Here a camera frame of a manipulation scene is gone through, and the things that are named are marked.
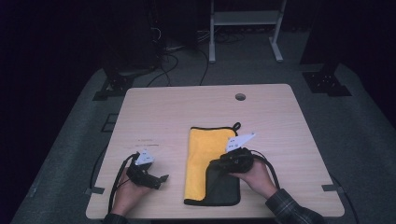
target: shelf leg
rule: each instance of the shelf leg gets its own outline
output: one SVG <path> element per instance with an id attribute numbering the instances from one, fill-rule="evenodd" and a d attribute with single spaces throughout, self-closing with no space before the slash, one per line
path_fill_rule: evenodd
<path id="1" fill-rule="evenodd" d="M 273 49 L 273 52 L 275 54 L 276 61 L 279 63 L 283 62 L 283 57 L 282 57 L 282 54 L 280 53 L 280 50 L 279 50 L 279 47 L 277 46 L 276 41 L 279 36 L 280 26 L 282 25 L 283 14 L 285 12 L 286 2 L 287 2 L 287 0 L 282 1 L 282 6 L 279 10 L 279 14 L 278 14 L 277 20 L 276 20 L 274 36 L 270 37 L 271 48 Z"/>
<path id="2" fill-rule="evenodd" d="M 210 3 L 210 42 L 209 42 L 209 62 L 216 62 L 215 50 L 215 3 L 214 0 Z"/>

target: floor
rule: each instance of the floor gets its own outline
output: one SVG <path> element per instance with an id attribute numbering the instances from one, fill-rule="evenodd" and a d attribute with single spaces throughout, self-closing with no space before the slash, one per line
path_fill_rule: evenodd
<path id="1" fill-rule="evenodd" d="M 365 91 L 358 76 L 343 65 L 337 68 L 335 75 L 352 96 L 329 97 L 310 91 L 302 72 L 318 67 L 299 65 L 308 32 L 280 34 L 278 44 L 283 63 L 275 61 L 267 40 L 269 35 L 245 35 L 234 44 L 218 44 L 217 61 L 213 64 L 208 64 L 205 58 L 207 43 L 199 46 L 204 53 L 183 49 L 171 53 L 173 56 L 164 56 L 164 70 L 171 69 L 176 62 L 177 66 L 168 72 L 169 79 L 161 76 L 150 87 L 200 83 L 291 85 L 328 171 L 346 192 L 346 195 L 340 194 L 345 214 L 328 218 L 328 222 L 357 223 L 354 210 L 360 223 L 394 222 L 395 129 Z M 162 72 L 158 69 L 138 77 L 134 87 L 147 87 Z M 97 169 L 93 169 L 95 162 L 111 137 L 111 133 L 102 130 L 103 126 L 109 114 L 120 111 L 123 100 L 123 97 L 92 100 L 105 80 L 103 70 L 92 74 L 12 223 L 100 223 L 85 216 L 90 199 L 85 191 L 90 186 L 92 173 L 93 179 L 97 173 Z M 132 221 L 140 222 L 149 223 L 149 220 Z"/>

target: yellow cloth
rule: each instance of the yellow cloth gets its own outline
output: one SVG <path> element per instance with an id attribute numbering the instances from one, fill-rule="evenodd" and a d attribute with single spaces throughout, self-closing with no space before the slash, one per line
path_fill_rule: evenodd
<path id="1" fill-rule="evenodd" d="M 226 152 L 230 137 L 235 137 L 231 128 L 191 128 L 184 199 L 201 201 L 205 197 L 206 168 Z"/>

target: dark background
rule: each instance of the dark background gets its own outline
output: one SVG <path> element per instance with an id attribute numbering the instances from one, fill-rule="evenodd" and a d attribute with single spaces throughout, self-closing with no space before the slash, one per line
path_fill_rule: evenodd
<path id="1" fill-rule="evenodd" d="M 227 8 L 229 2 L 219 0 L 218 6 Z M 246 9 L 272 6 L 255 0 L 235 2 L 241 4 L 238 8 Z M 179 12 L 185 15 L 185 11 L 194 8 L 196 16 L 189 20 L 191 24 L 179 24 L 179 29 L 190 27 L 194 32 L 207 28 L 209 1 L 190 3 Z M 2 0 L 0 4 L 3 102 L 0 222 L 8 223 L 79 93 L 101 68 L 101 54 L 108 43 L 98 33 L 92 22 L 92 9 L 84 1 Z M 175 21 L 165 22 L 166 9 L 158 9 L 157 19 L 163 23 L 165 33 L 178 38 L 181 34 L 174 33 L 169 25 L 177 21 L 177 16 L 173 18 Z M 323 63 L 329 55 L 345 63 L 360 76 L 393 125 L 396 122 L 395 9 L 392 1 L 289 0 L 282 26 L 289 32 L 312 28 L 302 63 Z"/>

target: metal stand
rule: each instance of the metal stand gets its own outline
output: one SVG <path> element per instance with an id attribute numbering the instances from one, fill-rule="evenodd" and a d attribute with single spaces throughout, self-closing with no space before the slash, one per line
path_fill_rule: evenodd
<path id="1" fill-rule="evenodd" d="M 269 38 L 271 47 L 276 57 L 276 61 L 283 62 L 283 57 L 277 46 L 277 38 L 282 24 L 283 15 L 287 0 L 282 0 L 280 10 L 269 11 L 229 11 L 216 12 L 214 0 L 210 6 L 210 42 L 209 42 L 209 62 L 216 62 L 215 50 L 215 25 L 264 25 L 274 24 L 276 26 L 274 36 Z"/>
<path id="2" fill-rule="evenodd" d="M 110 81 L 108 79 L 105 80 L 105 83 L 102 86 L 102 89 L 97 91 L 93 96 L 93 101 L 105 101 L 107 97 L 117 97 L 117 96 L 125 96 L 126 92 L 132 88 L 134 84 L 134 80 L 132 78 L 125 78 L 122 80 L 119 86 L 113 88 Z"/>
<path id="3" fill-rule="evenodd" d="M 346 86 L 341 85 L 334 75 L 338 63 L 325 63 L 318 72 L 304 72 L 303 76 L 313 93 L 327 93 L 329 96 L 351 96 Z"/>

